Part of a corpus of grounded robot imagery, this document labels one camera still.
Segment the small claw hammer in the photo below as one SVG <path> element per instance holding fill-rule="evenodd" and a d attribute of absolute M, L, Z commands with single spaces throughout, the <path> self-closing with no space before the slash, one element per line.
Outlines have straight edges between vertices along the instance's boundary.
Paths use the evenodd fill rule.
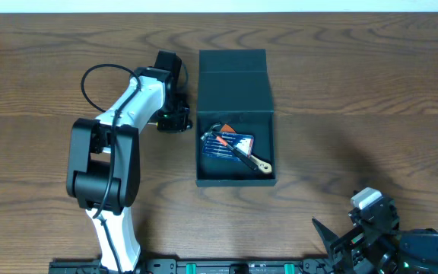
<path fill-rule="evenodd" d="M 215 123 L 202 134 L 202 152 L 213 158 L 243 162 L 251 170 L 259 166 L 251 159 L 255 138 L 253 135 L 236 132 L 231 126 Z"/>

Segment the blue screwdriver set card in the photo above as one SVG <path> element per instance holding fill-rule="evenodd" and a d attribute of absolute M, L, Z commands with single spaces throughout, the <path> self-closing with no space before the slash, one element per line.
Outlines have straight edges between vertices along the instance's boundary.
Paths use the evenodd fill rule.
<path fill-rule="evenodd" d="M 254 144 L 252 135 L 244 135 L 232 132 L 219 132 L 217 134 L 227 141 L 232 147 L 237 148 L 245 156 L 250 156 Z M 240 159 L 214 135 L 202 138 L 202 154 L 210 158 L 223 158 L 228 161 L 240 161 Z"/>

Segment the orange scraper wooden handle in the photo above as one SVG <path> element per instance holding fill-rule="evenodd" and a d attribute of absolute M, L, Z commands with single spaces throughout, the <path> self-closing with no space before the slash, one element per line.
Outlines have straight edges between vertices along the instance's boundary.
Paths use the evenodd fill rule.
<path fill-rule="evenodd" d="M 238 159 L 240 159 L 247 167 L 252 170 L 261 171 L 264 174 L 272 173 L 272 166 L 252 153 L 252 145 L 254 138 L 248 136 L 241 138 L 237 143 L 233 143 L 231 138 L 238 137 L 237 133 L 232 127 L 224 124 L 221 127 L 220 133 L 215 137 L 224 147 L 229 149 Z"/>

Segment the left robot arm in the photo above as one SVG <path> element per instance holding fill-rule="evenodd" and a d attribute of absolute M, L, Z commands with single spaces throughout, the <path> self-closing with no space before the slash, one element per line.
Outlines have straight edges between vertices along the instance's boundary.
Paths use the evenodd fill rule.
<path fill-rule="evenodd" d="M 141 180 L 139 136 L 153 124 L 165 133 L 191 129 L 189 106 L 178 85 L 184 66 L 129 70 L 129 85 L 94 119 L 71 129 L 66 191 L 94 224 L 101 249 L 99 270 L 133 273 L 141 256 L 132 204 Z"/>

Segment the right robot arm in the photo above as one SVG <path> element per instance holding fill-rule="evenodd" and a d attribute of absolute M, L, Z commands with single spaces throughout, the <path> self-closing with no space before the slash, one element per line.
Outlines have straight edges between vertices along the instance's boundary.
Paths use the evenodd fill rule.
<path fill-rule="evenodd" d="M 396 209 L 353 209 L 354 227 L 339 237 L 313 219 L 333 273 L 438 274 L 438 232 L 401 231 Z"/>

